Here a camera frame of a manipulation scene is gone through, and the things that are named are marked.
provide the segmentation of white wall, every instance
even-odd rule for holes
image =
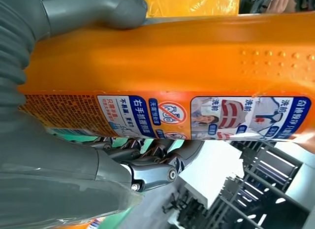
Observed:
[[[277,142],[275,146],[284,153],[315,169],[315,154],[292,142]]]
[[[222,140],[206,140],[200,153],[189,167],[179,174],[188,183],[189,191],[209,208],[225,182],[237,171],[241,152]]]

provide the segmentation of finger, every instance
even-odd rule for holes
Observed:
[[[289,0],[283,0],[283,8],[285,10],[288,6]]]
[[[279,0],[272,0],[270,3],[270,7],[269,7],[269,10],[268,11],[271,11],[271,12],[275,12],[275,11],[277,11],[277,8],[278,6],[278,3],[279,3]]]
[[[277,13],[283,13],[286,7],[283,7],[284,0],[279,0],[277,11]]]

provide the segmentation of illustration on sticker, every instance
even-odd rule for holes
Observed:
[[[310,107],[305,97],[196,97],[191,107],[191,138],[289,138]]]
[[[187,113],[182,105],[176,102],[162,102],[158,105],[161,121],[165,124],[177,125],[186,120]]]
[[[186,135],[177,132],[166,132],[165,136],[168,139],[188,139]]]

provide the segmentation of gray flexible hose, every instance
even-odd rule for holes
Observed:
[[[0,228],[49,228],[133,203],[128,171],[47,134],[18,111],[26,98],[17,86],[26,82],[23,70],[38,40],[96,20],[133,28],[145,13],[143,0],[0,0]]]

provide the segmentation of label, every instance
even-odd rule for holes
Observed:
[[[118,136],[155,138],[145,99],[139,96],[97,96],[105,117]]]
[[[311,107],[306,97],[67,93],[26,94],[20,109],[63,134],[263,141],[292,137]]]
[[[191,105],[191,139],[287,139],[310,105],[305,97],[196,97]]]

